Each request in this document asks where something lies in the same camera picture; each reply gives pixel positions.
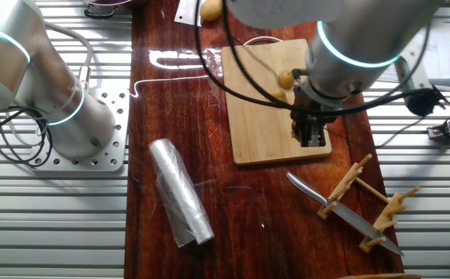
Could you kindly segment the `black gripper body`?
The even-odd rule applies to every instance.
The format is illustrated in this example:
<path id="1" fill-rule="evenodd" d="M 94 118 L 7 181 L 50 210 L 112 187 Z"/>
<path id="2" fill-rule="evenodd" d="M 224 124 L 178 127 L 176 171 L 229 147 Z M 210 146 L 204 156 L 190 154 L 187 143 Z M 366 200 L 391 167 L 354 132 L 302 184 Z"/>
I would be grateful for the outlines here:
<path id="1" fill-rule="evenodd" d="M 337 119 L 336 115 L 322 115 L 324 107 L 314 101 L 300 85 L 296 85 L 293 92 L 294 101 L 292 105 L 296 109 L 290 112 L 290 117 L 294 123 L 305 122 L 313 126 L 325 126 Z"/>

